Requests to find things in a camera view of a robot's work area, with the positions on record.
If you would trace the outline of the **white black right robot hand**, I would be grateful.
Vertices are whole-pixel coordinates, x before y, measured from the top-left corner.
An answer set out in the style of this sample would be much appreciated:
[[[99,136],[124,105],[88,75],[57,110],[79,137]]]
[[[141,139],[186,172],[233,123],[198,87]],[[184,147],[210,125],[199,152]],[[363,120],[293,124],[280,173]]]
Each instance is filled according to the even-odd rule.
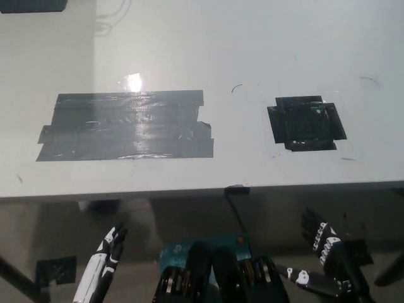
[[[318,257],[324,273],[278,264],[279,274],[299,288],[335,302],[374,302],[360,266],[329,221],[306,208],[301,225],[303,238]]]

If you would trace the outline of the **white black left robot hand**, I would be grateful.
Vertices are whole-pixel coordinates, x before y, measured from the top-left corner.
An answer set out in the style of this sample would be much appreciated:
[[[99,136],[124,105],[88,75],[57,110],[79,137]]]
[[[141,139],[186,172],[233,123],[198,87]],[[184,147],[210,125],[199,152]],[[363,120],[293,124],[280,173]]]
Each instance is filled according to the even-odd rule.
[[[89,259],[73,298],[73,302],[101,303],[112,283],[122,256],[127,228],[113,226]]]

